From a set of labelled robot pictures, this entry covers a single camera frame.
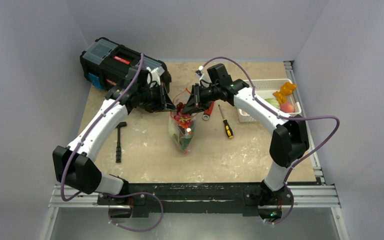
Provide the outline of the clear zip top bag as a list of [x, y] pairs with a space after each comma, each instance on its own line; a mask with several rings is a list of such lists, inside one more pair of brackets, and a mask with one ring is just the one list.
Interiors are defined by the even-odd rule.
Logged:
[[[191, 92], [185, 88], [182, 92], [177, 94], [174, 99], [173, 103], [177, 106], [178, 103], [182, 102], [185, 104], [189, 97]], [[191, 141], [195, 135], [196, 130], [196, 113], [191, 114], [192, 116], [192, 122], [188, 128], [181, 126], [180, 124], [176, 123], [173, 116], [176, 114], [176, 110], [170, 112], [170, 117], [168, 120], [168, 134], [179, 149], [181, 153], [184, 155], [189, 153], [189, 146], [191, 144]]]

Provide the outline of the white plastic basket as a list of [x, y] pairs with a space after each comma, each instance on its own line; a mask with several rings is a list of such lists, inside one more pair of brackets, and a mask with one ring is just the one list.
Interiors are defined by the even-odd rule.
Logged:
[[[277, 101], [277, 98], [274, 93], [279, 92], [286, 83], [290, 83], [291, 85], [293, 85], [293, 82], [288, 78], [253, 79], [252, 82], [255, 86], [255, 93], [259, 97], [267, 100], [268, 103], [272, 104], [274, 107], [277, 108], [280, 107], [280, 104]], [[292, 94], [285, 96], [286, 102], [293, 105], [294, 107], [294, 112], [289, 113], [291, 116], [303, 115], [302, 106], [295, 95], [297, 91], [298, 89], [296, 88], [292, 91]], [[243, 109], [238, 108], [237, 112], [238, 120], [240, 123], [250, 123], [256, 121]]]

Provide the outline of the red toy peach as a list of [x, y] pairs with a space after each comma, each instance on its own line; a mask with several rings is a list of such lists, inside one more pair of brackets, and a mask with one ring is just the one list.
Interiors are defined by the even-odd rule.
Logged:
[[295, 106], [292, 103], [285, 102], [279, 106], [279, 109], [284, 113], [294, 113], [295, 112]]

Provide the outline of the orange toy pepper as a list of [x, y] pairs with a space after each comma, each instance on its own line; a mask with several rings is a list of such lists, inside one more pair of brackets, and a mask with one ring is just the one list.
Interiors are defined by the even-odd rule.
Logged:
[[272, 95], [275, 97], [278, 103], [282, 105], [287, 102], [286, 97], [292, 95], [296, 88], [296, 84], [286, 82], [280, 87], [279, 91], [275, 91]]

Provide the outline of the purple toy grapes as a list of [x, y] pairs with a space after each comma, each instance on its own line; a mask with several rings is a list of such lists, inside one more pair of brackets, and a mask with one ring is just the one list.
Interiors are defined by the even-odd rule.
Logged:
[[176, 105], [176, 113], [173, 116], [174, 121], [183, 127], [189, 128], [192, 122], [192, 116], [190, 114], [183, 113], [184, 104], [182, 102]]

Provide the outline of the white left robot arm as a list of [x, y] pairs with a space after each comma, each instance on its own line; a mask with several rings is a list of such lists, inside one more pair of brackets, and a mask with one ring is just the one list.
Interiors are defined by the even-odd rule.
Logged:
[[132, 66], [105, 95], [96, 115], [85, 129], [67, 146], [57, 146], [52, 153], [56, 179], [85, 194], [107, 193], [118, 205], [126, 203], [129, 191], [120, 177], [102, 173], [95, 160], [102, 146], [128, 114], [135, 108], [147, 112], [167, 112], [175, 109], [168, 96], [163, 75], [158, 66], [138, 69]]

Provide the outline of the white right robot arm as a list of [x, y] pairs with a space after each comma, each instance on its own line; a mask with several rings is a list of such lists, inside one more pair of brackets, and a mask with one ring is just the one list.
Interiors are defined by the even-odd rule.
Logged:
[[303, 120], [281, 112], [255, 93], [251, 81], [232, 80], [224, 64], [207, 69], [210, 82], [191, 87], [190, 97], [184, 105], [184, 114], [207, 110], [212, 102], [221, 100], [247, 112], [263, 125], [271, 135], [269, 155], [272, 164], [261, 182], [260, 204], [272, 204], [286, 188], [292, 163], [304, 156], [309, 149], [307, 127]]

